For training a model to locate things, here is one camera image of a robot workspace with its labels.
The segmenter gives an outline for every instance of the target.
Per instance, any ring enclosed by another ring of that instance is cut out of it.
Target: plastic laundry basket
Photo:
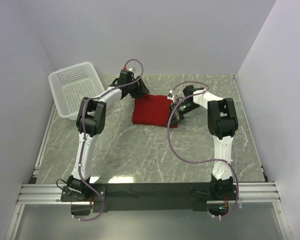
[[[96,97],[105,91],[91,62],[84,62],[52,72],[49,84],[58,114],[76,120],[82,98]]]

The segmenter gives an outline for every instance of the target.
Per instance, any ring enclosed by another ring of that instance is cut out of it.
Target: wall
[[[300,240],[300,0],[277,0],[237,76],[261,162]]]
[[[0,0],[0,240],[31,177],[52,108],[55,70],[16,0]]]
[[[57,69],[236,74],[275,0],[19,0]]]

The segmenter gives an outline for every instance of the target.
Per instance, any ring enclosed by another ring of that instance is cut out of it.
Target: marble tabletop
[[[99,77],[106,89],[117,75]],[[232,144],[232,165],[240,182],[265,181],[233,75],[146,74],[142,79],[153,95],[167,95],[180,82],[193,80],[208,84],[212,94],[233,98],[239,128]],[[176,89],[179,96],[183,96],[186,85]],[[213,163],[189,164],[179,160],[168,145],[165,127],[132,123],[134,102],[127,96],[106,110],[105,128],[97,140],[91,163],[93,182],[209,182]],[[214,157],[207,110],[203,107],[186,114],[185,120],[173,128],[170,135],[172,145],[182,157],[191,161]],[[78,144],[76,121],[59,117],[55,110],[36,183],[54,184],[59,178],[66,180],[73,170]]]

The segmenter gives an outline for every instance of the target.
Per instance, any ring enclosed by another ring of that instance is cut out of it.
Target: table
[[[100,75],[106,89],[117,78]],[[232,165],[240,182],[264,182],[252,134],[246,119],[233,75],[146,74],[142,77],[151,94],[167,95],[180,82],[199,81],[210,86],[210,92],[233,98],[239,122],[232,144]],[[179,96],[188,85],[176,89]],[[170,150],[167,129],[132,123],[134,102],[130,96],[106,111],[105,128],[96,143],[91,163],[91,181],[97,183],[183,183],[209,182],[213,163],[189,164]],[[207,126],[207,110],[200,107],[185,115],[178,128],[170,131],[175,150],[192,161],[214,157],[213,138]],[[67,179],[73,170],[79,144],[76,122],[59,117],[54,110],[41,153],[37,184],[54,184]]]

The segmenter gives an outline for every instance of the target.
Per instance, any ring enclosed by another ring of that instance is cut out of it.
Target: purple cable
[[[182,83],[178,84],[177,86],[175,86],[175,87],[172,89],[172,91],[175,90],[175,89],[176,89],[178,86],[180,86],[181,84],[186,84],[186,83],[197,83],[197,84],[201,84],[201,85],[206,86],[206,89],[204,89],[203,92],[199,92],[199,93],[196,93],[196,94],[188,95],[188,96],[186,96],[185,98],[183,98],[181,101],[179,101],[179,102],[176,104],[176,106],[174,107],[174,109],[172,110],[172,112],[171,112],[171,114],[170,114],[170,117],[169,117],[169,120],[168,120],[168,124],[167,124],[167,125],[169,126],[169,127],[167,127],[167,138],[168,138],[168,143],[169,143],[169,146],[170,146],[172,152],[174,153],[174,155],[176,155],[180,160],[182,160],[182,161],[184,161],[184,162],[186,162],[186,163],[189,163],[189,164],[202,164],[202,163],[209,163],[209,162],[214,162],[214,161],[220,161],[220,162],[227,163],[227,164],[229,165],[229,167],[230,167],[230,169],[231,169],[231,172],[233,173],[233,175],[234,175],[234,177],[235,177],[236,198],[235,198],[234,205],[233,205],[233,207],[230,209],[230,211],[229,211],[227,214],[221,216],[221,218],[225,218],[225,217],[227,217],[229,214],[231,214],[231,213],[233,212],[233,210],[236,208],[237,203],[238,203],[238,200],[239,200],[239,181],[238,181],[238,177],[237,177],[237,175],[236,175],[236,172],[235,172],[234,168],[231,166],[231,164],[230,164],[228,161],[226,161],[226,160],[224,160],[224,159],[219,159],[219,158],[214,158],[214,159],[209,159],[209,160],[202,160],[202,161],[189,161],[189,160],[186,160],[186,159],[182,158],[182,157],[174,150],[174,148],[173,148],[173,146],[172,146],[172,144],[171,144],[171,140],[170,140],[170,123],[171,123],[171,119],[172,119],[172,117],[173,117],[175,111],[177,110],[177,108],[178,108],[178,107],[180,106],[180,104],[182,104],[185,100],[187,100],[187,99],[189,99],[189,98],[191,98],[191,97],[193,97],[193,96],[204,95],[204,94],[210,89],[210,87],[209,87],[207,84],[202,83],[202,82],[199,82],[199,81],[185,81],[185,82],[182,82]]]
[[[100,211],[96,216],[94,216],[94,217],[92,217],[92,218],[80,218],[80,217],[78,217],[78,216],[75,216],[74,218],[75,218],[75,219],[78,219],[79,221],[85,221],[85,222],[86,222],[86,221],[95,220],[96,218],[98,218],[98,217],[103,213],[103,211],[104,211],[104,209],[105,209],[105,201],[104,201],[102,195],[101,195],[97,190],[95,190],[92,186],[90,186],[89,183],[87,183],[87,182],[85,181],[85,179],[83,178],[82,173],[81,173],[81,162],[82,162],[82,158],[83,158],[83,155],[84,155],[85,143],[86,143],[86,140],[87,140],[87,138],[86,138],[86,123],[85,123],[85,119],[86,119],[86,111],[87,111],[88,103],[89,103],[91,100],[98,100],[98,99],[103,98],[104,96],[106,96],[107,94],[109,94],[110,92],[112,92],[113,90],[116,90],[116,89],[119,89],[119,88],[122,88],[122,87],[126,87],[126,86],[129,86],[129,85],[132,85],[132,84],[135,84],[136,82],[138,82],[138,81],[141,79],[142,75],[144,74],[144,66],[142,65],[142,63],[141,63],[139,60],[137,60],[137,59],[130,59],[130,60],[128,60],[128,61],[125,63],[124,67],[126,67],[127,64],[128,64],[129,62],[131,62],[131,61],[136,61],[136,62],[138,62],[138,63],[140,64],[140,66],[141,66],[141,74],[140,74],[140,76],[139,76],[136,80],[134,80],[134,81],[132,81],[132,82],[130,82],[130,83],[124,84],[124,85],[120,85],[120,86],[116,86],[116,87],[114,87],[114,88],[111,88],[111,89],[109,89],[108,91],[106,91],[105,93],[103,93],[101,96],[88,98],[88,99],[85,101],[84,105],[83,105],[83,111],[82,111],[83,142],[82,142],[82,147],[81,147],[81,151],[80,151],[80,158],[79,158],[79,162],[78,162],[78,164],[79,164],[78,171],[79,171],[79,176],[80,176],[81,181],[82,181],[88,188],[90,188],[94,193],[96,193],[96,194],[98,195],[98,197],[101,199],[102,207],[101,207],[101,211]]]

